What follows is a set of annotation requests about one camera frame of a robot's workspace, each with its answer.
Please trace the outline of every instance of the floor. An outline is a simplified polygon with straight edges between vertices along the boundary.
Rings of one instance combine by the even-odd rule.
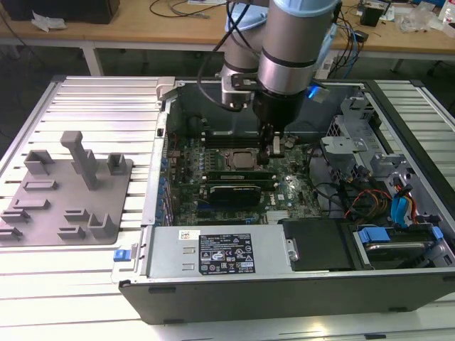
[[[89,75],[81,52],[76,48],[34,48],[39,59],[27,48],[19,48],[20,58],[12,60],[0,54],[0,157],[33,110],[54,75]],[[100,58],[106,75],[175,75],[195,77],[201,53],[180,51],[147,51],[148,63],[139,50],[101,50]],[[205,75],[221,69],[223,57],[214,55]],[[446,107],[452,106],[455,94],[455,64],[441,64],[432,77],[427,75],[434,62],[407,60],[399,72],[390,71],[391,60],[360,58],[349,79],[421,80]]]

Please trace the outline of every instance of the blue latch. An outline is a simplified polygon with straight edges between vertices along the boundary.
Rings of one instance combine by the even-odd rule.
[[[440,239],[443,239],[444,238],[444,235],[442,234],[442,231],[439,227],[437,226],[433,226],[432,227],[432,231],[433,231],[433,234],[434,234],[434,237],[437,239],[437,240],[440,240]]]
[[[131,250],[115,250],[114,261],[131,261]]]
[[[385,227],[364,227],[359,231],[358,235],[362,244],[390,242],[390,237]]]
[[[390,206],[390,217],[392,218],[392,221],[401,226],[403,229],[407,228],[407,225],[405,224],[407,206],[408,202],[406,198],[398,196],[394,196]]]

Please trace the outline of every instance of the power supply label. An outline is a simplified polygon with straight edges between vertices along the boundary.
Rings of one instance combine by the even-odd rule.
[[[256,272],[251,234],[200,235],[199,272],[203,275]]]

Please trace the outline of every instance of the metal slotted surface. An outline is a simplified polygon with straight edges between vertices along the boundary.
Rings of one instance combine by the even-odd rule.
[[[0,340],[364,340],[364,334],[381,333],[394,340],[453,340],[455,295],[411,313],[167,326],[140,321],[111,282],[111,270],[113,250],[139,240],[154,136],[156,80],[72,77],[57,84],[45,99],[43,110],[37,113],[39,119],[0,177],[3,205],[26,172],[22,164],[25,151],[39,144],[49,148],[54,158],[68,158],[58,141],[61,131],[74,129],[76,122],[86,123],[84,145],[91,143],[95,155],[105,156],[111,147],[129,146],[125,150],[135,167],[115,245],[0,249]],[[128,102],[131,106],[122,111],[113,97],[115,103],[132,98],[137,102]]]
[[[408,81],[376,82],[437,168],[455,188],[454,118],[425,88],[415,87]],[[392,134],[384,125],[381,130],[393,151],[399,153],[400,147]]]

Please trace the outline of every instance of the motherboard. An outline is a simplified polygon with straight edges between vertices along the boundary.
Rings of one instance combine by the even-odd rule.
[[[208,148],[199,139],[170,140],[173,224],[276,224],[320,217],[303,172],[304,147],[294,142],[283,139],[284,157],[260,165],[257,148]]]

